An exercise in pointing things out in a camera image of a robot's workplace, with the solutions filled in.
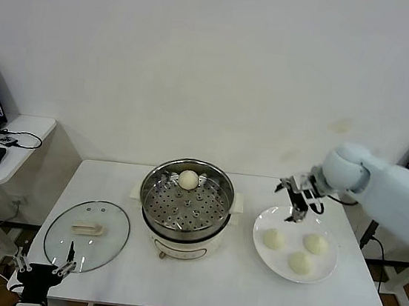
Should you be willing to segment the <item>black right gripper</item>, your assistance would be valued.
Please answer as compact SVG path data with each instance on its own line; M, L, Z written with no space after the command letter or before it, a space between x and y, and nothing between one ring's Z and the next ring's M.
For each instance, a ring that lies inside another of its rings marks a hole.
M293 203L286 222L300 223L305 220L305 211L309 208L316 214L322 214L325 189L322 180L313 172L299 173L295 176L280 178L274 193L286 189Z

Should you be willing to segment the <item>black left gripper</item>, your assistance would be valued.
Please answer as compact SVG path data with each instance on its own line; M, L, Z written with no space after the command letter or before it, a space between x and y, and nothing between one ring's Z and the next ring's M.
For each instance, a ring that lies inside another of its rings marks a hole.
M22 284L21 302L48 305L47 293L51 287L59 285L63 277L76 269L74 242L70 248L66 262L61 267L46 264L29 263L27 255L32 242L25 240L14 256L17 269L17 280Z

